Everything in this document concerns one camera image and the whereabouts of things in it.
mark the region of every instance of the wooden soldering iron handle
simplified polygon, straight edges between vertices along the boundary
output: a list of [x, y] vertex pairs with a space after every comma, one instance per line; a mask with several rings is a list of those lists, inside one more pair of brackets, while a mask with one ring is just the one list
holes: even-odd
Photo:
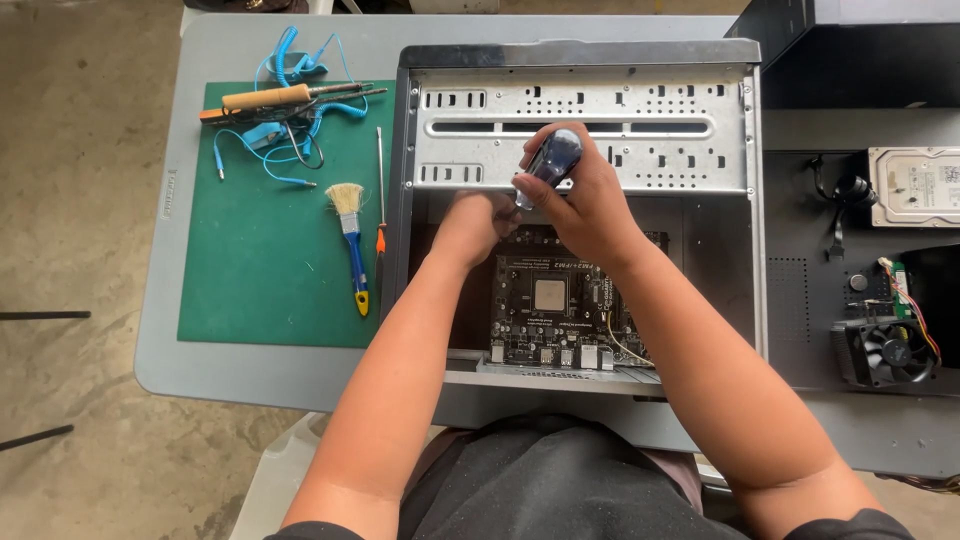
[[307, 90], [307, 86], [296, 85], [224, 96], [224, 107], [229, 110], [255, 109], [257, 107], [269, 107], [285, 103], [306, 103], [308, 101], [310, 101], [310, 92]]

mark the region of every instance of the motherboard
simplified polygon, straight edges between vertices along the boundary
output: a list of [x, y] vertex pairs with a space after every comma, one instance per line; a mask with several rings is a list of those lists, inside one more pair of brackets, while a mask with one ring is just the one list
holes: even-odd
[[[666, 233], [645, 233], [667, 252]], [[630, 310], [599, 266], [547, 225], [521, 226], [494, 251], [491, 361], [543, 368], [649, 366]]]

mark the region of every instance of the cooling fan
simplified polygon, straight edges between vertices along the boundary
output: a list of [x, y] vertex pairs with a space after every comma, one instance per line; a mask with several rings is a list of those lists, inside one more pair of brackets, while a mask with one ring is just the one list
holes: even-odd
[[920, 324], [913, 319], [840, 321], [833, 324], [830, 337], [840, 371], [851, 384], [883, 387], [920, 382], [936, 363]]

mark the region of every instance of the paint brush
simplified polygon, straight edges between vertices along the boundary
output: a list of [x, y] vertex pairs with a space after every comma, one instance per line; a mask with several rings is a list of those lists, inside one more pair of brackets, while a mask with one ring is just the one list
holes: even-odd
[[340, 228], [350, 248], [350, 271], [353, 274], [353, 299], [357, 303], [360, 314], [367, 316], [370, 304], [370, 293], [367, 292], [367, 274], [363, 270], [363, 259], [360, 258], [360, 220], [357, 212], [360, 211], [360, 197], [363, 195], [363, 186], [360, 184], [334, 184], [326, 189], [326, 196], [330, 198], [333, 207], [340, 214]]

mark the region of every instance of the black shirt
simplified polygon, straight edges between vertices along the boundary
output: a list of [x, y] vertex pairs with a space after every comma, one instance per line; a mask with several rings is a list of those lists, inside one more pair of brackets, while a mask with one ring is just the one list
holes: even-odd
[[[515, 416], [457, 438], [400, 507], [398, 540], [743, 539], [697, 513], [680, 486], [607, 427], [566, 415]], [[907, 540], [889, 515], [804, 524], [786, 540]], [[267, 540], [362, 540], [322, 522]]]

